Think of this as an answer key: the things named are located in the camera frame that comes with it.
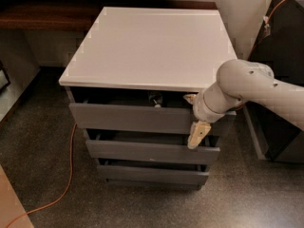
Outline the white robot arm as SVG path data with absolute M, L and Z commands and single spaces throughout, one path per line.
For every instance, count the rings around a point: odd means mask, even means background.
M 219 67 L 212 85 L 183 98 L 193 106 L 198 119 L 190 128 L 189 149 L 195 149 L 211 130 L 211 124 L 227 111 L 247 102 L 263 105 L 304 129 L 304 87 L 277 80 L 271 68 L 261 63 L 229 60 Z

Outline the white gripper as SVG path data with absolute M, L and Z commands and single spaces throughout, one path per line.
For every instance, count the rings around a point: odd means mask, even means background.
M 183 99 L 190 105 L 193 105 L 193 113 L 199 120 L 193 122 L 190 128 L 187 146 L 189 149 L 195 149 L 211 130 L 212 123 L 218 121 L 222 115 L 213 112 L 205 103 L 203 92 L 196 94 L 185 94 Z

